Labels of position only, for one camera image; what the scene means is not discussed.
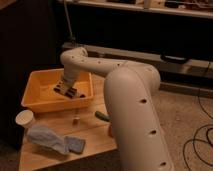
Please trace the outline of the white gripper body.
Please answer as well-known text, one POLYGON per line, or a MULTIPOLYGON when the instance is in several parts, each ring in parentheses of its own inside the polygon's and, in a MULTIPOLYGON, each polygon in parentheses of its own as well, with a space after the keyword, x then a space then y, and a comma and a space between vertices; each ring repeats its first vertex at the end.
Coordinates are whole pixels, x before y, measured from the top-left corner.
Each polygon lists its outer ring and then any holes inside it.
POLYGON ((74 67, 65 66, 63 69, 63 73, 61 75, 60 85, 63 88, 70 88, 76 82, 78 75, 80 73, 79 69, 74 67))

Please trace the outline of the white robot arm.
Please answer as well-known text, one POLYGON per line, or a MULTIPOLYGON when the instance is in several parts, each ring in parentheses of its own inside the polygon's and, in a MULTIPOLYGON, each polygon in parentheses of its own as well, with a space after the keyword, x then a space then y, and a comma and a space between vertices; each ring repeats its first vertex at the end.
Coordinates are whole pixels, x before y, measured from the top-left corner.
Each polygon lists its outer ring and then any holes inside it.
POLYGON ((83 47, 60 55, 62 83, 71 87, 80 71, 104 78, 104 102, 124 171, 174 171, 152 102, 158 70, 146 63, 90 57, 83 47))

